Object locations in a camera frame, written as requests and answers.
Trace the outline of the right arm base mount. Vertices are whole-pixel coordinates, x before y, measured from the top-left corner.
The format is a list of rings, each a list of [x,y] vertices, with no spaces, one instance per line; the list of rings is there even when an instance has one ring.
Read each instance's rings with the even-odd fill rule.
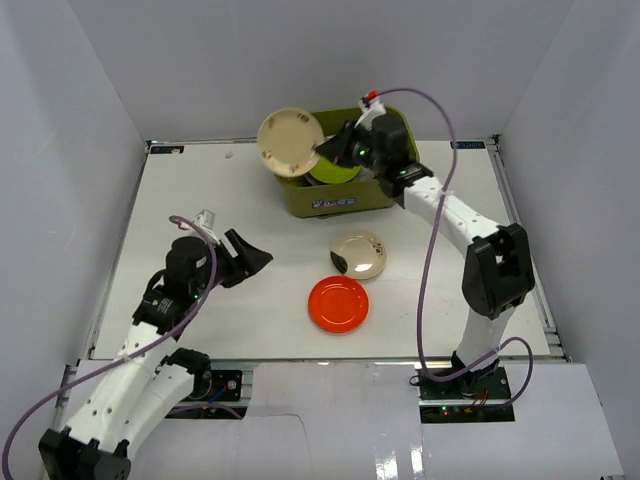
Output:
[[[515,421],[510,384],[503,367],[480,380],[464,377],[440,383],[422,378],[409,379],[418,388],[420,420],[423,425],[510,423]]]

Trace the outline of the cream plate with small motifs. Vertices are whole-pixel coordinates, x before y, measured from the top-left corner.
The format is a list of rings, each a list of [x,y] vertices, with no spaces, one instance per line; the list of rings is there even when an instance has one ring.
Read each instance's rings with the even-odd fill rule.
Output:
[[[277,176],[296,178],[319,161],[315,148],[325,139],[319,121],[300,108],[288,107],[269,114],[261,124],[256,146],[264,166]]]

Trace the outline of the lime green plate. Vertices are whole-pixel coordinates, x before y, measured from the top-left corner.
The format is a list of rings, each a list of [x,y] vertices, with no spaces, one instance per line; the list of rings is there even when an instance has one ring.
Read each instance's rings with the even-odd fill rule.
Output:
[[[338,185],[350,182],[360,172],[361,167],[345,168],[321,157],[316,165],[304,175],[311,185]]]

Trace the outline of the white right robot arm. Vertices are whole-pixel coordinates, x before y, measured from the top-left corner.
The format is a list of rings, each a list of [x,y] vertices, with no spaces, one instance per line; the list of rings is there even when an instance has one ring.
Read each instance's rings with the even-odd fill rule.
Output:
[[[398,116],[383,114],[369,124],[348,120],[314,149],[337,166],[371,170],[387,197],[430,223],[432,234],[443,235],[463,256],[461,289],[469,311],[462,339],[450,369],[435,374],[423,368],[419,377],[451,382],[459,396],[477,397],[498,365],[508,321],[535,286],[525,229],[501,225],[457,198],[447,181],[412,157],[408,129]]]

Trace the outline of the orange plate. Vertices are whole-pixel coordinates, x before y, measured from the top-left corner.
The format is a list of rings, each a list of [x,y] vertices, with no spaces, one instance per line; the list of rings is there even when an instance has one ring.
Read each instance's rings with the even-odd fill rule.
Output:
[[[311,289],[307,310],[311,321],[321,330],[344,335],[358,329],[370,309],[365,288],[347,276],[335,275],[317,282]]]

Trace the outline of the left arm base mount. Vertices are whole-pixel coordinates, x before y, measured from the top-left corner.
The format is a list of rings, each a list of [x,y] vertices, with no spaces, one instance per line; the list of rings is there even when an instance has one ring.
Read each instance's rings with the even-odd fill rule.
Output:
[[[194,390],[174,407],[168,418],[190,420],[241,420],[247,407],[242,401],[241,370],[210,370],[196,381]]]

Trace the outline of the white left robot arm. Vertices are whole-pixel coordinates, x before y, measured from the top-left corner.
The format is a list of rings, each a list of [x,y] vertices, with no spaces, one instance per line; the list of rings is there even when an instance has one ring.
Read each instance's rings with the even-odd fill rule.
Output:
[[[65,425],[41,437],[49,478],[127,478],[135,451],[160,421],[187,397],[209,392],[209,356],[180,347],[180,336],[212,288],[232,288],[273,259],[235,230],[225,236],[222,243],[197,228],[172,242],[114,361],[93,373],[97,385]]]

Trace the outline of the grey reindeer plate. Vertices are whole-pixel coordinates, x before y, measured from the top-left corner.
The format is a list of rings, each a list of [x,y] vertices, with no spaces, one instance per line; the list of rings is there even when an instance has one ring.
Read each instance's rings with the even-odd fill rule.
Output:
[[[359,172],[357,173],[357,175],[354,177],[353,181],[354,182],[366,182],[366,181],[372,181],[375,180],[377,178],[377,175],[374,171],[364,168],[362,167]]]

